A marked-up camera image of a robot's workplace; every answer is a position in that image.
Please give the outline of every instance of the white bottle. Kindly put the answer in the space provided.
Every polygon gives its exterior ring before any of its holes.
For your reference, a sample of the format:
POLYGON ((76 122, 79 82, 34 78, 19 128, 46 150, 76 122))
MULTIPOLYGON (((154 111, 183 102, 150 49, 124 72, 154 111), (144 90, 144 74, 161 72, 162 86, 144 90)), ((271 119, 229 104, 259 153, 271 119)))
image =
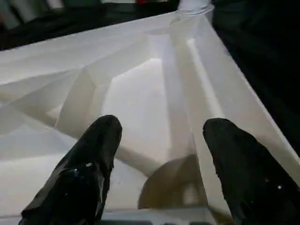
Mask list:
POLYGON ((210 0, 180 0, 178 12, 182 15, 203 13, 210 5, 210 0))

